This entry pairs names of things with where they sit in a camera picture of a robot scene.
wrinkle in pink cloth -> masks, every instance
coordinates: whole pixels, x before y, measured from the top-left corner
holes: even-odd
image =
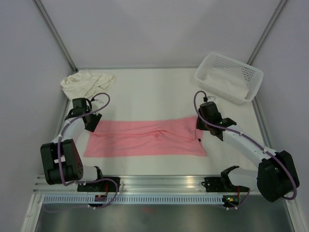
[[[197,117],[160,121],[100,121],[90,133],[85,157],[206,156],[195,129]]]

